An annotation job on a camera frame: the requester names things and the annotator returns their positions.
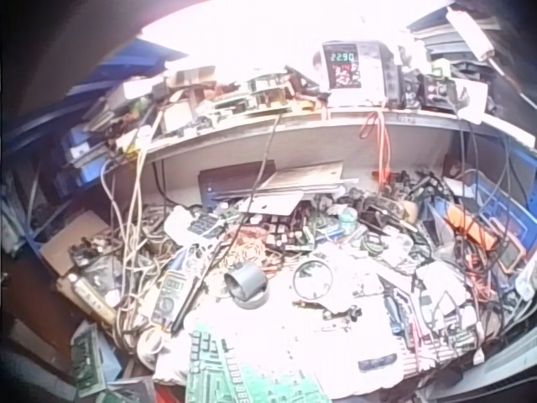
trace red wire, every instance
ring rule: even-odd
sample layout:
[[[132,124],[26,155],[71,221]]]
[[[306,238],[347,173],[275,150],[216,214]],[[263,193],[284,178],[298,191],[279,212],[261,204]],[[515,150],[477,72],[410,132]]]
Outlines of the red wire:
[[[365,123],[358,133],[358,137],[360,139],[367,138],[375,128],[377,129],[378,147],[378,189],[382,190],[389,178],[389,164],[392,158],[391,142],[388,130],[386,129],[386,121],[382,109],[369,113]]]

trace clutter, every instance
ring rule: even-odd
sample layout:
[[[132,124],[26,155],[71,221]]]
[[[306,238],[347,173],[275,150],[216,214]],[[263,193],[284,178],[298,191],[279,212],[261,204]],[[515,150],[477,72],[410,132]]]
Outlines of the clutter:
[[[460,77],[468,66],[437,61],[433,76],[425,45],[416,46],[423,71],[403,70],[379,42],[334,41],[322,45],[320,85],[288,66],[220,83],[213,66],[177,65],[121,101],[121,118],[113,97],[102,101],[91,126],[133,157],[133,199],[125,221],[107,191],[118,228],[71,239],[61,274],[153,377],[110,382],[94,365],[91,379],[81,375],[83,393],[153,401],[154,381],[186,386],[192,402],[329,401],[434,376],[466,353],[480,363],[491,340],[533,314],[536,270],[524,259],[537,225],[499,190],[503,178],[496,186],[465,162],[443,176],[390,169],[386,107],[471,121],[489,101],[486,83]],[[161,103],[148,107],[146,92]],[[379,165],[368,178],[344,179],[339,160],[268,161],[276,128],[291,120],[281,113],[327,107],[375,107],[357,134],[377,129]],[[200,172],[203,206],[173,202],[159,181],[164,206],[142,204],[155,139],[276,113],[263,161]],[[91,337],[81,346],[96,356]]]

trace circuit board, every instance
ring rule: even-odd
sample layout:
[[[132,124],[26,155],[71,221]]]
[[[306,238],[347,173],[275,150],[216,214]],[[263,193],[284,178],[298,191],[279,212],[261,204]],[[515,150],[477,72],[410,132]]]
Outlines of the circuit board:
[[[209,332],[194,331],[190,347],[190,371],[186,384],[187,403],[233,403],[226,378],[224,357]]]
[[[329,403],[314,378],[299,369],[263,370],[237,358],[226,339],[198,327],[192,337],[187,403]]]
[[[106,388],[96,325],[75,338],[71,349],[78,396],[85,397]]]

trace black knob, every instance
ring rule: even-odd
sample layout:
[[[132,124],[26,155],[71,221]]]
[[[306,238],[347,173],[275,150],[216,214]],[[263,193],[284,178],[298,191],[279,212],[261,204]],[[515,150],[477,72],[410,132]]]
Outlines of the black knob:
[[[163,300],[160,302],[160,309],[164,313],[172,312],[174,309],[174,300],[171,298],[163,298]]]
[[[440,84],[437,88],[438,95],[445,97],[447,95],[447,88],[443,84]]]

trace box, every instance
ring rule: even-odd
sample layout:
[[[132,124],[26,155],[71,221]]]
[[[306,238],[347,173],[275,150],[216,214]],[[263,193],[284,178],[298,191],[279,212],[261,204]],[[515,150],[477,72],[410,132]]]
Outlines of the box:
[[[108,224],[94,212],[84,212],[43,245],[41,254],[59,276],[64,276],[75,265],[69,247],[79,243],[82,237],[90,238],[107,228]]]

